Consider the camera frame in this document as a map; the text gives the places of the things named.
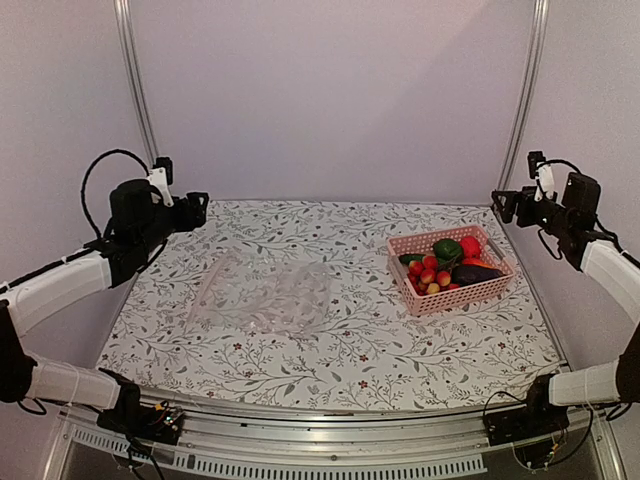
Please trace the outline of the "right aluminium frame post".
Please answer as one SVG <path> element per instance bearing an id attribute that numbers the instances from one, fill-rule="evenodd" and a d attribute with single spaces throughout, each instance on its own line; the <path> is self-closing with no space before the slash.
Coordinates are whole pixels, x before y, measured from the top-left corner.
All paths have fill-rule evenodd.
<path id="1" fill-rule="evenodd" d="M 505 157 L 498 178 L 498 190 L 505 190 L 509 186 L 517 163 L 528 115 L 535 95 L 536 82 L 543 57 L 548 17 L 549 1 L 535 0 L 533 2 L 533 17 L 524 74 Z"/>

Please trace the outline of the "aluminium frame post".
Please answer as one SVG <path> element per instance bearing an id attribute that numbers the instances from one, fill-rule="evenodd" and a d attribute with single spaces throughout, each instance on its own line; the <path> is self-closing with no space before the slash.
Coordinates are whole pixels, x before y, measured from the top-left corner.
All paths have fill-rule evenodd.
<path id="1" fill-rule="evenodd" d="M 159 156 L 159 149 L 146 101 L 142 72 L 136 50 L 131 2 L 127 0 L 114 0 L 113 5 L 134 112 L 138 122 L 147 161 L 152 165 Z"/>
<path id="2" fill-rule="evenodd" d="M 524 74 L 505 157 L 498 178 L 498 190 L 505 190 L 509 186 L 517 163 L 528 115 L 535 95 L 536 82 L 543 57 L 548 17 L 549 1 L 535 0 L 533 2 L 533 17 Z"/>

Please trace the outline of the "clear zip top bag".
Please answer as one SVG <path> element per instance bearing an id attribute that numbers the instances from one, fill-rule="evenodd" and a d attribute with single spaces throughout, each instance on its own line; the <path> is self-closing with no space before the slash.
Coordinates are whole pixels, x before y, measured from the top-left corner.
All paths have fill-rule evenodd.
<path id="1" fill-rule="evenodd" d="M 324 323 L 331 284 L 323 263 L 230 249 L 204 276 L 188 319 L 205 327 L 304 338 Z"/>

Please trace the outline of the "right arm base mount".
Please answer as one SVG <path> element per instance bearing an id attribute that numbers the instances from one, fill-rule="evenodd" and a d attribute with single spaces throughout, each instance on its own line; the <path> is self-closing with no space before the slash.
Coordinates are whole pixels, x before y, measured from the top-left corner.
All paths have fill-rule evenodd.
<path id="1" fill-rule="evenodd" d="M 569 426 L 566 406 L 519 406 L 482 413 L 482 422 L 491 446 L 520 442 L 561 432 Z"/>

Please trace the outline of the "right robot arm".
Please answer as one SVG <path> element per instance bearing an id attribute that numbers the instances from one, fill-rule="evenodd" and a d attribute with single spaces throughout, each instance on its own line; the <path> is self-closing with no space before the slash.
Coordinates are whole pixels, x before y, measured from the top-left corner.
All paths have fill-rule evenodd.
<path id="1" fill-rule="evenodd" d="M 558 257 L 598 283 L 639 323 L 639 262 L 619 247 L 615 237 L 597 231 L 601 188 L 582 173 L 571 172 L 561 201 L 538 180 L 519 191 L 491 193 L 500 219 L 521 228 L 535 226 L 558 240 Z M 529 389 L 528 406 L 517 415 L 517 427 L 537 436 L 552 424 L 555 407 L 633 404 L 639 401 L 639 331 L 635 330 L 617 359 L 581 370 L 537 379 Z"/>

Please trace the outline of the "green cucumber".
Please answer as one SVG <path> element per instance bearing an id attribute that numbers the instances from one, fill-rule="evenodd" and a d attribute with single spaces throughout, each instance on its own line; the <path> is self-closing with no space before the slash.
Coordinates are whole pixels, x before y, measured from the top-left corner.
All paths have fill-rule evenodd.
<path id="1" fill-rule="evenodd" d="M 403 265 L 410 265 L 412 262 L 423 263 L 424 254 L 403 254 L 399 256 L 399 261 Z"/>

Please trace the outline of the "orange red mango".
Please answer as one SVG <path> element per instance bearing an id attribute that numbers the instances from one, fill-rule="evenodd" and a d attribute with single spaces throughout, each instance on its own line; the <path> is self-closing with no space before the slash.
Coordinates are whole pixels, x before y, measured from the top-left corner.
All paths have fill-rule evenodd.
<path id="1" fill-rule="evenodd" d="M 493 269 L 492 265 L 482 261 L 479 258 L 474 258 L 474 257 L 464 258 L 462 260 L 462 264 L 463 265 L 470 265 L 470 266 L 478 266 L 478 267 L 487 268 L 487 269 Z"/>

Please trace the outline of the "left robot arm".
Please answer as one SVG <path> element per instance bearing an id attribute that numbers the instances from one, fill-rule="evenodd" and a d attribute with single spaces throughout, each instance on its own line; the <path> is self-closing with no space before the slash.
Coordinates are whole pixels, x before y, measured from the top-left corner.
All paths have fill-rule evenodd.
<path id="1" fill-rule="evenodd" d="M 114 289 L 148 268 L 171 235 L 206 222 L 209 196 L 170 194 L 164 181 L 134 179 L 109 197 L 111 217 L 84 249 L 1 287 L 1 400 L 25 399 L 89 405 L 108 410 L 128 434 L 148 426 L 148 412 L 114 374 L 46 359 L 23 349 L 22 337 L 54 314 L 93 294 Z"/>

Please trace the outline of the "red lychee bunch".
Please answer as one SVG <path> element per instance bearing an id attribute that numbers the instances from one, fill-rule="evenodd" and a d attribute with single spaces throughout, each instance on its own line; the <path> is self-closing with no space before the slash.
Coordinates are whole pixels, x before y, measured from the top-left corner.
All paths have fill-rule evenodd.
<path id="1" fill-rule="evenodd" d="M 408 280 L 419 296 L 435 295 L 460 287 L 451 282 L 451 271 L 455 266 L 451 261 L 445 262 L 434 255 L 425 255 L 422 264 L 412 262 L 405 266 Z"/>

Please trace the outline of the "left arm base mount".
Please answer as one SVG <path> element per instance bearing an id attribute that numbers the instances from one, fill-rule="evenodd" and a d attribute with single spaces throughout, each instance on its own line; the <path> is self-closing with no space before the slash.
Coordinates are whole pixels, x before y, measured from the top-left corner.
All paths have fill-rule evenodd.
<path id="1" fill-rule="evenodd" d="M 119 399 L 112 409 L 101 411 L 97 426 L 127 437 L 175 446 L 184 420 L 184 410 L 171 406 L 167 400 L 148 406 L 130 396 Z"/>

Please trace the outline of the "left aluminium frame post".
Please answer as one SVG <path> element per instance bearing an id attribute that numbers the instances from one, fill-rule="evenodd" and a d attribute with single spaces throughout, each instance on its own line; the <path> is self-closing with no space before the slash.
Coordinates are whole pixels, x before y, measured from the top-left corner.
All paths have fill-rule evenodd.
<path id="1" fill-rule="evenodd" d="M 131 2 L 127 0 L 114 0 L 113 5 L 134 112 L 138 122 L 147 161 L 152 165 L 159 156 L 159 149 L 146 101 L 142 72 L 136 50 Z"/>

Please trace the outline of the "aluminium front rail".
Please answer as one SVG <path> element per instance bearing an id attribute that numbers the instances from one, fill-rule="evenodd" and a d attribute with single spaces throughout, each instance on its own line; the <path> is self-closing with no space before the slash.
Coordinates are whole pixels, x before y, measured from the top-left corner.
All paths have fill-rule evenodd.
<path id="1" fill-rule="evenodd" d="M 184 411 L 173 445 L 151 456 L 101 429 L 96 414 L 64 408 L 46 458 L 46 479 L 626 479 L 610 424 L 573 409 L 557 457 L 535 467 L 542 438 L 494 445 L 485 407 L 451 411 L 331 412 L 212 400 L 146 388 L 146 404 Z"/>

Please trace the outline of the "dark purple eggplant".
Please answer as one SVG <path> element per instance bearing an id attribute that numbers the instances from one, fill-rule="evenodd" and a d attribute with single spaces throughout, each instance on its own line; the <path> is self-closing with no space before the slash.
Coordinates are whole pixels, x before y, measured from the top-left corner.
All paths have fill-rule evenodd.
<path id="1" fill-rule="evenodd" d="M 478 265 L 458 265 L 451 271 L 451 282 L 463 287 L 495 280 L 502 276 L 503 273 L 499 269 Z"/>

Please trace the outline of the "pink perforated plastic basket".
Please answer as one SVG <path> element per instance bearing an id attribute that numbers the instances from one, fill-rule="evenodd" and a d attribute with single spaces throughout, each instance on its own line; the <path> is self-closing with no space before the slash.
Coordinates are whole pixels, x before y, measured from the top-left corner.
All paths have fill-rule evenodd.
<path id="1" fill-rule="evenodd" d="M 501 275 L 496 279 L 460 286 L 451 291 L 420 295 L 409 279 L 409 267 L 401 262 L 400 257 L 406 254 L 432 253 L 432 246 L 438 240 L 449 238 L 459 241 L 466 236 L 473 236 L 479 242 L 480 260 L 496 267 Z M 515 277 L 513 261 L 500 250 L 480 225 L 472 224 L 466 227 L 391 237 L 387 240 L 387 250 L 388 267 L 392 278 L 401 292 L 409 313 L 414 316 L 423 316 L 493 298 L 502 294 Z"/>

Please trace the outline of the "floral tablecloth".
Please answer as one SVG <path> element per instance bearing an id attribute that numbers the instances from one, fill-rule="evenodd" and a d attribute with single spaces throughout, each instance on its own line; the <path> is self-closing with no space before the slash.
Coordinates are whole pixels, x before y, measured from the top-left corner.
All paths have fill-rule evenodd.
<path id="1" fill-rule="evenodd" d="M 319 410 L 435 410 L 522 396 L 562 364 L 530 287 L 414 317 L 388 269 L 391 237 L 478 225 L 476 206 L 215 201 L 136 281 L 99 365 L 138 384 L 217 400 Z M 205 276 L 227 253 L 260 268 L 319 263 L 329 280 L 306 335 L 193 318 Z"/>

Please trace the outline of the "red bumpy fruit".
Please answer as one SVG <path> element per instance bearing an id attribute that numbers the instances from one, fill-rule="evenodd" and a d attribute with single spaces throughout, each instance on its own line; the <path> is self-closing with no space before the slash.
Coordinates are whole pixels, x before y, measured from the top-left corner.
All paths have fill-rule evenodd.
<path id="1" fill-rule="evenodd" d="M 465 259 L 469 259 L 469 258 L 478 259 L 483 252 L 483 247 L 478 241 L 478 239 L 471 235 L 461 238 L 459 240 L 459 245 L 462 248 Z"/>

